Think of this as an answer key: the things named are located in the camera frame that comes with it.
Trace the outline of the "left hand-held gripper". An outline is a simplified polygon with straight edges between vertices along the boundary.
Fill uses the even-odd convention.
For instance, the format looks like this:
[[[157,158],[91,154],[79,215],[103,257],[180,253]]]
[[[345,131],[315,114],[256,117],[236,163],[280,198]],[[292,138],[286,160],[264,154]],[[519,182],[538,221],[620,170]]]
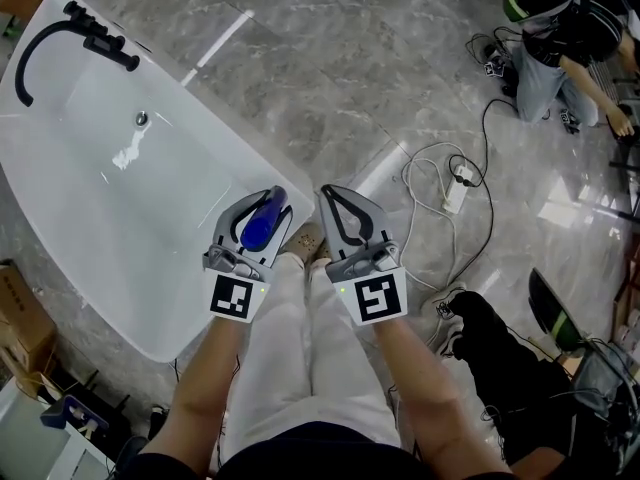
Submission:
[[[290,205],[269,202],[259,207],[267,193],[255,192],[224,210],[211,247],[203,254],[204,300],[216,317],[251,323],[271,287],[270,267],[285,241],[293,213]],[[242,231],[236,226],[247,216],[251,217],[244,227],[241,250]]]

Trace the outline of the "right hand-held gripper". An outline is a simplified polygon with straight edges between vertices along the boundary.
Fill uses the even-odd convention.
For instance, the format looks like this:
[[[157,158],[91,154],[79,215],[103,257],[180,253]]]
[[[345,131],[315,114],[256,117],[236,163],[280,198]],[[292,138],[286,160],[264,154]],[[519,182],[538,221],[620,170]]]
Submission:
[[[360,193],[334,184],[321,187],[319,203],[335,261],[326,273],[354,323],[365,326],[406,316],[406,269],[397,260],[397,244],[389,241],[385,211]],[[359,222],[358,233],[353,219]]]

